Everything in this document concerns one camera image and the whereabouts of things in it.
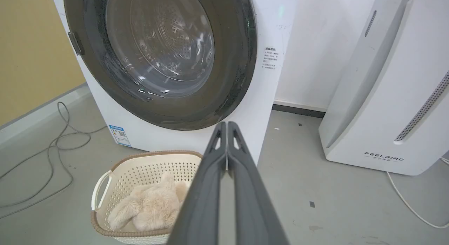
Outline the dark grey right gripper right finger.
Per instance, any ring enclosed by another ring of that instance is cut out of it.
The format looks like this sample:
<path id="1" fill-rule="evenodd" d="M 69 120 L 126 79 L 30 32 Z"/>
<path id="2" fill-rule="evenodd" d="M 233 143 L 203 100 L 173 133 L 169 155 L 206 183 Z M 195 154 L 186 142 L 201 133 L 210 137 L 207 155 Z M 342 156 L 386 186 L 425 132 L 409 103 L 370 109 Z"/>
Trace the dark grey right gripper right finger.
<path id="1" fill-rule="evenodd" d="M 288 245 L 268 192 L 240 128 L 227 124 L 227 159 L 234 180 L 236 243 L 238 245 Z"/>

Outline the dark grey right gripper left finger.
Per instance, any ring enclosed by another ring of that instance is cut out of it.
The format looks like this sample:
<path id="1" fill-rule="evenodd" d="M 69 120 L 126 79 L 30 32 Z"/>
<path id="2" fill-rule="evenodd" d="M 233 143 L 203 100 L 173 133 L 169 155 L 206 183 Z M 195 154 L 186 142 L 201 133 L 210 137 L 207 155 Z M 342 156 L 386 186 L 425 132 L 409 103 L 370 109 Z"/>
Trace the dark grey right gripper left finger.
<path id="1" fill-rule="evenodd" d="M 226 163 L 227 124 L 219 123 L 207 144 L 168 245 L 217 245 L 220 181 Z"/>

